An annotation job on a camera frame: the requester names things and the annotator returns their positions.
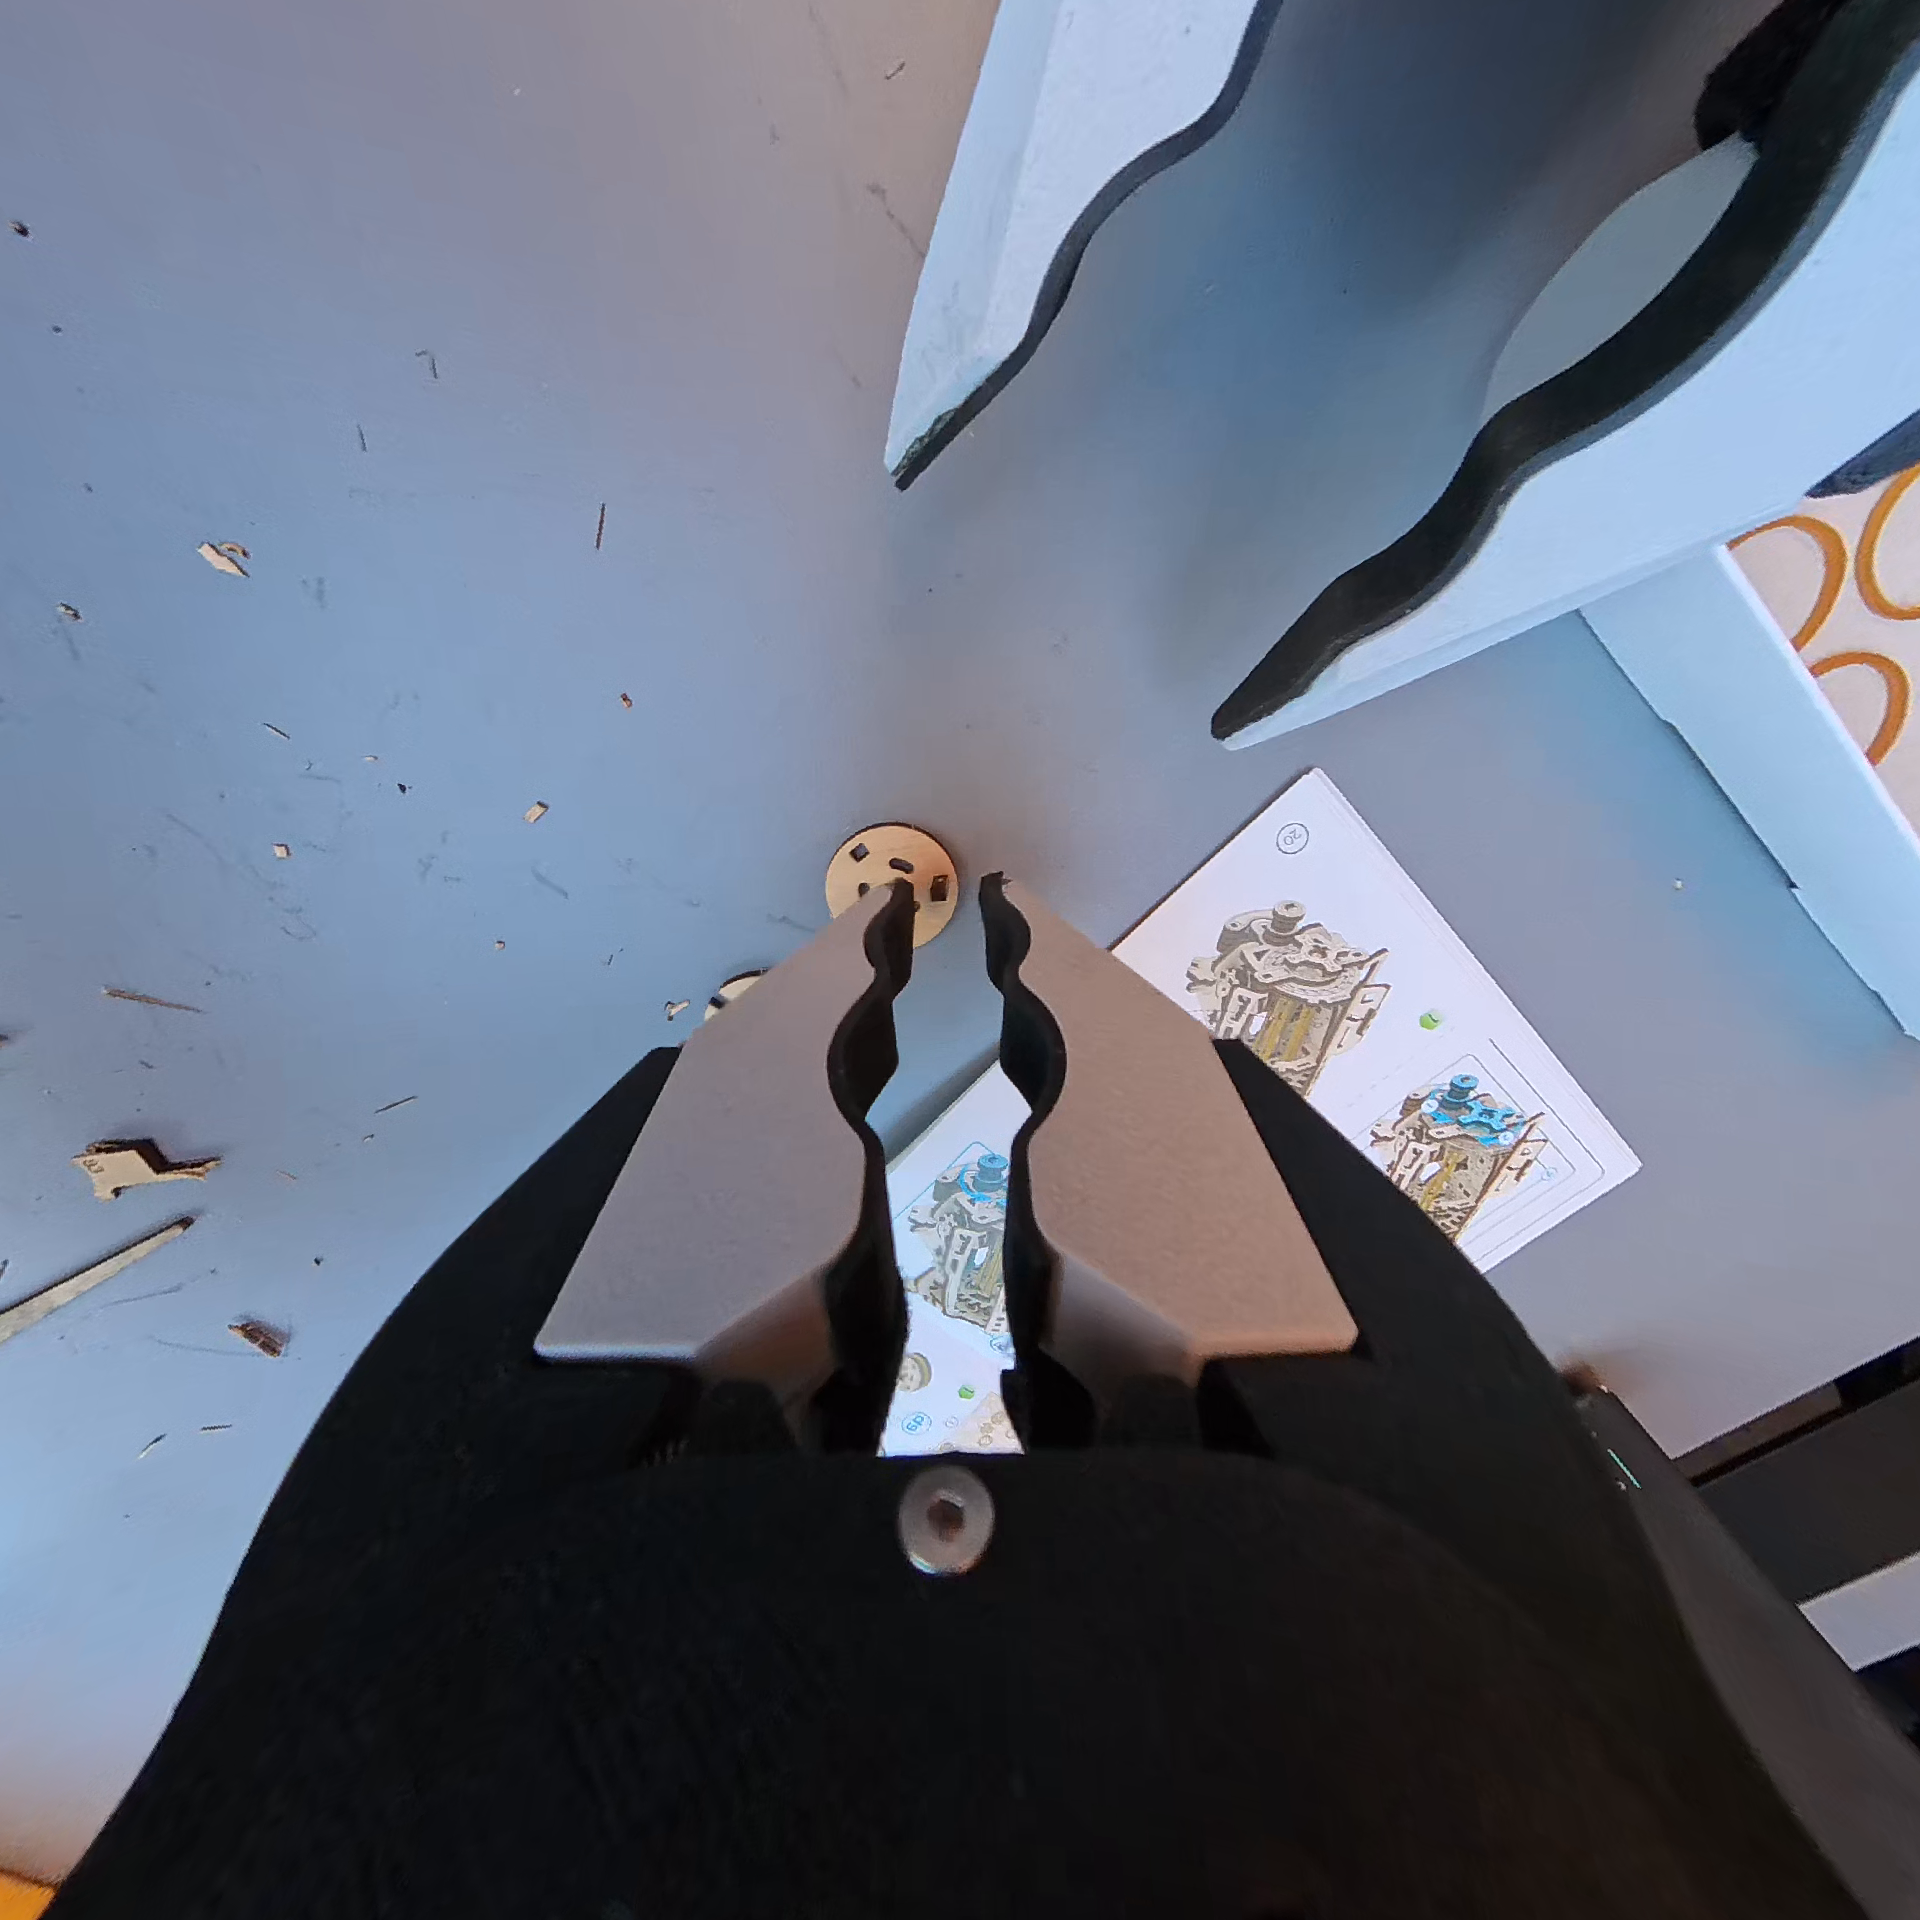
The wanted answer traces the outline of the jagged wooden offcut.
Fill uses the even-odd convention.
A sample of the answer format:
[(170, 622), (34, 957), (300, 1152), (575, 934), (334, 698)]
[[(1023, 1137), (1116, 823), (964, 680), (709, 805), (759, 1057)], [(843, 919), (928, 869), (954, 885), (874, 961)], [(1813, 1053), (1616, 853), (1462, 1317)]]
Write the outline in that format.
[(174, 1162), (155, 1139), (96, 1139), (72, 1156), (96, 1201), (116, 1201), (138, 1188), (205, 1182), (223, 1157)]

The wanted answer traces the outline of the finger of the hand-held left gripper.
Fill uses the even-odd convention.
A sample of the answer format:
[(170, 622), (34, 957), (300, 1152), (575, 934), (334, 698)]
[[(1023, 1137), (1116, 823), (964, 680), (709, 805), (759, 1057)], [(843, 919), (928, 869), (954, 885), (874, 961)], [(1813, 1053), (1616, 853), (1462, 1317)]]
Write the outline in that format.
[(906, 321), (908, 488), (1033, 358), (1103, 217), (1238, 110), (1278, 2), (1002, 2)]
[(1309, 728), (1785, 511), (1915, 412), (1915, 2), (1781, 2), (1496, 358), (1434, 504), (1213, 715)]

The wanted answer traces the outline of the group of tan rubber bands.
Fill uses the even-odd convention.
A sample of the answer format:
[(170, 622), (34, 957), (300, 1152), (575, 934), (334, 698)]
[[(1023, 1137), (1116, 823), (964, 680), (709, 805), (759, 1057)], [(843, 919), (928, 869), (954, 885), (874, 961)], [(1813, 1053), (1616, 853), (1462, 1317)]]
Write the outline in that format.
[(1915, 465), (1860, 495), (1806, 498), (1730, 541), (1730, 557), (1915, 815)]

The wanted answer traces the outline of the white cardboard tray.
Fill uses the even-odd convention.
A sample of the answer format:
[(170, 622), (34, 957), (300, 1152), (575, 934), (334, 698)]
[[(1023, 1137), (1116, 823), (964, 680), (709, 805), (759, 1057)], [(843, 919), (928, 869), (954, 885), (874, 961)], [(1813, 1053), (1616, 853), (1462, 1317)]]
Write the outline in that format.
[(1915, 1037), (1915, 815), (1816, 688), (1730, 541), (1599, 597), (1582, 620), (1738, 805), (1828, 943)]

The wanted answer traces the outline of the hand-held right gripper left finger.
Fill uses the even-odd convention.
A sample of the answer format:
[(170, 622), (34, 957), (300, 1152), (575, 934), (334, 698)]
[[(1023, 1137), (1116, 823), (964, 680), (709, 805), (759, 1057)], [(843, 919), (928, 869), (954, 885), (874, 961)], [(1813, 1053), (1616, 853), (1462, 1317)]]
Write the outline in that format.
[(870, 888), (675, 1047), (542, 1360), (751, 1381), (803, 1441), (878, 1451), (906, 1300), (869, 1111), (899, 1065), (911, 921), (908, 882)]

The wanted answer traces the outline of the thin wooden strip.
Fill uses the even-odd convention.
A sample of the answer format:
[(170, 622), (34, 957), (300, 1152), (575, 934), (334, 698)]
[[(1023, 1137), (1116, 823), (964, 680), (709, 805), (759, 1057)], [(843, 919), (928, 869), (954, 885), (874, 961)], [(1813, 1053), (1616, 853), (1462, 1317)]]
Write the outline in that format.
[(163, 1245), (177, 1244), (180, 1236), (185, 1236), (196, 1226), (198, 1226), (196, 1216), (170, 1218), (155, 1233), (135, 1236), (133, 1244), (113, 1250), (101, 1263), (90, 1263), (87, 1267), (77, 1267), (77, 1271), (46, 1285), (46, 1288), (34, 1291), (32, 1298), (5, 1305), (0, 1313), (0, 1340), (5, 1344), (5, 1340), (19, 1337), (24, 1330), (34, 1330), (37, 1324), (45, 1324), (45, 1318), (51, 1318), (52, 1313), (72, 1305), (87, 1291), (120, 1277), (135, 1263), (152, 1259), (156, 1250), (163, 1250)]

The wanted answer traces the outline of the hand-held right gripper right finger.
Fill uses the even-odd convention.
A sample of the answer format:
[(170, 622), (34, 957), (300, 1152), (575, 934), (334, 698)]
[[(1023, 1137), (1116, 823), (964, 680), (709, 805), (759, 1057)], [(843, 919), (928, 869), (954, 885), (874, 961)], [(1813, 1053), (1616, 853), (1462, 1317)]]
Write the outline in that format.
[(980, 882), (1011, 1150), (1003, 1300), (1018, 1447), (1089, 1446), (1140, 1380), (1330, 1357), (1357, 1321), (1213, 1037), (1025, 885)]

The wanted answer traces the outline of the printed instruction booklet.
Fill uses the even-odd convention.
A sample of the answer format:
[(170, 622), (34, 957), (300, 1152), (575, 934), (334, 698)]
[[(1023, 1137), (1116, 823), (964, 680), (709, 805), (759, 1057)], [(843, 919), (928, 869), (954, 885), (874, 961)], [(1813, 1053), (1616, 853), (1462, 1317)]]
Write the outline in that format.
[[(1638, 1162), (1322, 770), (1116, 942), (1213, 1037), (1303, 1092), (1491, 1271)], [(1007, 1454), (1007, 1165), (1025, 1103), (988, 1066), (888, 1167), (906, 1355), (882, 1454)]]

